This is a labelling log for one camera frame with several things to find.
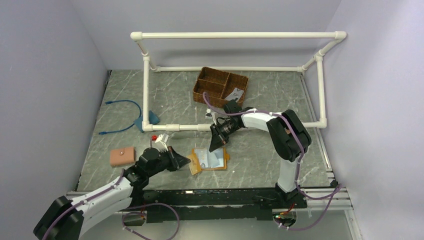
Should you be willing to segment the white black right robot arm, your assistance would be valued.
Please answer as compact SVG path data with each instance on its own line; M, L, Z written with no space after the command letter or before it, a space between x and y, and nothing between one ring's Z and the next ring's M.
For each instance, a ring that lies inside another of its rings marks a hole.
M253 128L269 133L276 153L281 157L280 173L276 185L276 203L287 208L295 201L298 191L301 158L312 143L310 134L296 115L284 112L267 112L252 107L242 108L235 100L223 107L227 118L210 126L209 151L213 152L229 142L229 136L241 128Z

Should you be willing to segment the white patterned credit card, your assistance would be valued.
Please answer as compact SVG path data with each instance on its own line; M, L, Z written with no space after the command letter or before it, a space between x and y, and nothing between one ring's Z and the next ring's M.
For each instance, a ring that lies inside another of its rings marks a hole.
M237 88L235 87L231 93L229 93L226 97L225 100L226 101L231 101L231 100L235 100L236 102L240 102L241 98L244 94L244 90L241 88Z

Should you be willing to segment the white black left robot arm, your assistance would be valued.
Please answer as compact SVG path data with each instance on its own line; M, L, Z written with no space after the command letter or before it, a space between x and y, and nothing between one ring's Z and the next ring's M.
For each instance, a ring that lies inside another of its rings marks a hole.
M78 240L115 212L139 209L144 203L143 189L152 176L165 170L177 171L190 162L171 146L165 150L146 148L138 161L122 170L112 182L72 199L64 195L56 198L33 234L39 240Z

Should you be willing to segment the gold VIP credit card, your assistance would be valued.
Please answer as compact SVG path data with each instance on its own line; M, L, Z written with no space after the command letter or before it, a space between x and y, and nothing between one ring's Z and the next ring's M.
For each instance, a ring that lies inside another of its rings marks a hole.
M199 159L197 158L196 154L193 153L187 157L190 160L190 163L188 164L190 173L194 176L202 171Z

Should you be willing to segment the blue credit cards stack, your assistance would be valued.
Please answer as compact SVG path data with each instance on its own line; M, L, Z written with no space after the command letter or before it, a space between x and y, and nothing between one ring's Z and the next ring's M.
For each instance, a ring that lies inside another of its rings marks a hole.
M204 171L224 170L227 168L229 155L225 148L218 148L213 152L209 152L206 148L194 148L192 152L196 154L201 169Z

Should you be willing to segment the orange card holder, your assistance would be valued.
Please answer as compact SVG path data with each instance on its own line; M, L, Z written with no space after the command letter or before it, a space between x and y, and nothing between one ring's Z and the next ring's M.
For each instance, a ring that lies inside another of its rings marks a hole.
M191 174L196 175L204 171L226 170L230 155L224 147L212 152L206 148L193 148L187 158Z

